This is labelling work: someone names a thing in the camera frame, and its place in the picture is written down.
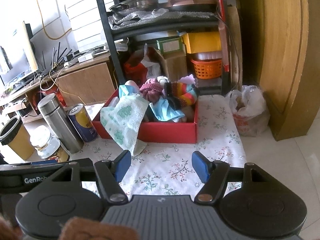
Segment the green patterned white towel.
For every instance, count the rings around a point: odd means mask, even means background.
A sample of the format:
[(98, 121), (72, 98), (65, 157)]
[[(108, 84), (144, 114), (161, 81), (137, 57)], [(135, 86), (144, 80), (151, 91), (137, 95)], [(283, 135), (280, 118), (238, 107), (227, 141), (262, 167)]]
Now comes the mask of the green patterned white towel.
[(111, 138), (134, 157), (139, 155), (146, 143), (137, 139), (146, 110), (149, 106), (139, 94), (122, 96), (115, 107), (104, 107), (100, 111), (100, 121)]

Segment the light blue cloth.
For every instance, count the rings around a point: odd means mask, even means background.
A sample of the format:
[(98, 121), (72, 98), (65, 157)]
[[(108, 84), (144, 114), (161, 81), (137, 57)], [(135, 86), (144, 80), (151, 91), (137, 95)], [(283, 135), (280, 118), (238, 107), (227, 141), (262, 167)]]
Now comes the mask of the light blue cloth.
[(157, 121), (178, 122), (181, 118), (185, 118), (185, 114), (181, 110), (174, 110), (171, 106), (169, 106), (169, 101), (163, 98), (161, 95), (158, 97), (157, 101), (153, 103), (149, 100), (146, 100), (138, 88), (131, 85), (120, 85), (118, 93), (120, 99), (134, 94), (139, 95), (144, 101), (149, 103), (148, 107), (151, 109)]

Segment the striped colourful knitted sock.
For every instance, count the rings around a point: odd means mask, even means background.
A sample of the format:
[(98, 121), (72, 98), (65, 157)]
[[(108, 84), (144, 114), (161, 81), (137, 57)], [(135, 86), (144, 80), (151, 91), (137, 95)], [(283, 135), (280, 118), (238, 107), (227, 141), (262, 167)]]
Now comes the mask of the striped colourful knitted sock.
[(180, 110), (184, 107), (194, 105), (200, 95), (200, 91), (193, 84), (166, 82), (164, 84), (164, 94), (169, 105), (174, 110)]

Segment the pink knitted hat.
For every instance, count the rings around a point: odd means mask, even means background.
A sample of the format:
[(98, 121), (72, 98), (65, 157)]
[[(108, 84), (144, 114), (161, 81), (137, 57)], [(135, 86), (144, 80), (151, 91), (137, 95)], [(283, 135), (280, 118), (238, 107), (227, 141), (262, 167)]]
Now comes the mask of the pink knitted hat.
[(156, 78), (148, 79), (139, 89), (140, 94), (143, 98), (149, 102), (155, 104), (159, 101), (163, 95), (163, 87)]

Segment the white lidded glass jar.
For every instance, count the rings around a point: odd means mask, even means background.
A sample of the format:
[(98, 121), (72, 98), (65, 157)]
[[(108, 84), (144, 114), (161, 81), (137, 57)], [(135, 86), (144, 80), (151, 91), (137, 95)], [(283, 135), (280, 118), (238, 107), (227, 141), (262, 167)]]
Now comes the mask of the white lidded glass jar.
[(63, 148), (60, 140), (52, 135), (46, 126), (38, 126), (30, 135), (30, 142), (43, 160), (54, 160), (57, 163), (69, 161), (69, 154)]

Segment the red cardboard box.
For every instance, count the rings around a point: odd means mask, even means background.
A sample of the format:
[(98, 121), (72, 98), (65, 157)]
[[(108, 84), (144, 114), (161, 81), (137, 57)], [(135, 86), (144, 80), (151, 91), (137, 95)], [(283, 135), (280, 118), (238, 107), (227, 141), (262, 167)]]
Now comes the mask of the red cardboard box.
[[(104, 107), (115, 107), (119, 102), (119, 93), (117, 89), (106, 101)], [(158, 121), (145, 122), (139, 128), (137, 139), (143, 142), (176, 143), (176, 144), (194, 144), (197, 142), (197, 110), (198, 103), (193, 106), (194, 120), (191, 122), (173, 122)], [(104, 129), (100, 121), (100, 111), (92, 121), (100, 137), (111, 139), (111, 136)]]

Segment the brown fuzzy sleeve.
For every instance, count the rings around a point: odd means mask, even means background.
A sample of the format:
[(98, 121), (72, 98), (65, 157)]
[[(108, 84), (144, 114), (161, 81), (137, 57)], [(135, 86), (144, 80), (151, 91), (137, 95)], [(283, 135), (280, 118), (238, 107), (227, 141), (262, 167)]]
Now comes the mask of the brown fuzzy sleeve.
[[(27, 237), (19, 227), (14, 228), (1, 216), (1, 239), (27, 239)], [(140, 239), (140, 237), (132, 228), (75, 217), (65, 224), (58, 239)]]

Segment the blue yellow drink can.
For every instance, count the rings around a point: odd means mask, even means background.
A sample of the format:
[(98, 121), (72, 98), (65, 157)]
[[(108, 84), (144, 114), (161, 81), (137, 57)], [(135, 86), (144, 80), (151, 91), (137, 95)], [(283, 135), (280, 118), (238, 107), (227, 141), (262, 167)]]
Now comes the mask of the blue yellow drink can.
[(73, 106), (68, 111), (68, 117), (84, 142), (91, 142), (97, 138), (97, 130), (83, 104)]

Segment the stainless steel thermos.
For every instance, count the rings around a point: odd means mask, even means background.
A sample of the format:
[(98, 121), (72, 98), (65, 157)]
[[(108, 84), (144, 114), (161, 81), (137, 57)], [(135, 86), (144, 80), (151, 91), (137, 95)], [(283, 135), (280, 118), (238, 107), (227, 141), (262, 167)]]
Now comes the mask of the stainless steel thermos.
[(60, 139), (68, 153), (76, 154), (84, 146), (84, 141), (60, 105), (56, 94), (45, 96), (37, 105), (44, 120)]

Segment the wooden tv stand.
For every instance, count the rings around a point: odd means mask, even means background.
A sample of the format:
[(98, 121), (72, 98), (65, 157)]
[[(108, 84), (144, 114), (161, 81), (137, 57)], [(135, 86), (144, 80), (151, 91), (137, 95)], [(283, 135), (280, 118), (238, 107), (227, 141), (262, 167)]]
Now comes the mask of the wooden tv stand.
[(36, 99), (41, 96), (40, 88), (51, 86), (54, 79), (57, 79), (55, 87), (62, 94), (68, 107), (77, 103), (93, 105), (106, 102), (117, 88), (110, 54), (104, 53), (94, 59), (61, 70), (60, 73), (53, 74), (52, 79), (46, 77), (43, 80), (33, 81), (11, 95), (1, 98), (1, 113), (12, 115), (17, 110), (27, 108), (27, 105), (22, 102), (26, 99), (31, 106), (31, 112), (30, 116), (25, 117), (23, 121), (39, 120), (41, 116), (35, 106)]

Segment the white plush toy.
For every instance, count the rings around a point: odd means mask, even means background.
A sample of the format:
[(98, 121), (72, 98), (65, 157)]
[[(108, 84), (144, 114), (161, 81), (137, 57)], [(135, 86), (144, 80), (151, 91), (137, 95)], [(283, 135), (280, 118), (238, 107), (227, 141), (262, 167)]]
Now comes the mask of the white plush toy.
[(158, 76), (157, 81), (162, 87), (164, 87), (164, 85), (169, 82), (169, 79), (166, 76)]

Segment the red white plastic bag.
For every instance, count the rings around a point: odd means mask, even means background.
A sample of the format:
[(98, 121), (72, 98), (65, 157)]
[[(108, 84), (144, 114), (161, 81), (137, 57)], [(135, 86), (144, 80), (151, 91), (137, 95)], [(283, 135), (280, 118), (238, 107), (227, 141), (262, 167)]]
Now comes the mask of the red white plastic bag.
[(144, 44), (143, 49), (135, 51), (124, 63), (125, 76), (142, 86), (148, 79), (161, 75), (161, 64), (158, 51)]

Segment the yellow box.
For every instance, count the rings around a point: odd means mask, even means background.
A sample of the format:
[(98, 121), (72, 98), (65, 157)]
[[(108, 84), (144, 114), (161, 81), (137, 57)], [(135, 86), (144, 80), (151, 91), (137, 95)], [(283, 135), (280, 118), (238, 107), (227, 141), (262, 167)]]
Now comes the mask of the yellow box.
[(217, 31), (186, 33), (182, 35), (188, 54), (220, 51), (222, 49), (220, 34)]

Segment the wooden cabinet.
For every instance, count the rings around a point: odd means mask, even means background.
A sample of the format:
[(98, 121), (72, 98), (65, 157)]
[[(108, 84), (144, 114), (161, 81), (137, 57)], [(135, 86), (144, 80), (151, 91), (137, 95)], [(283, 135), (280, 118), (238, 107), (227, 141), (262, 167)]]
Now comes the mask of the wooden cabinet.
[(274, 138), (306, 135), (319, 110), (319, 0), (237, 0), (244, 78), (263, 90)]

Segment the brown frying pan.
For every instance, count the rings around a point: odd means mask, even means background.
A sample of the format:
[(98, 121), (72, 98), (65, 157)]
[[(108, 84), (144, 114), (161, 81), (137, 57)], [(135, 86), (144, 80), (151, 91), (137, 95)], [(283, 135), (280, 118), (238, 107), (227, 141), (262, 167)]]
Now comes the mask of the brown frying pan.
[(217, 0), (168, 0), (165, 8), (170, 11), (214, 12)]

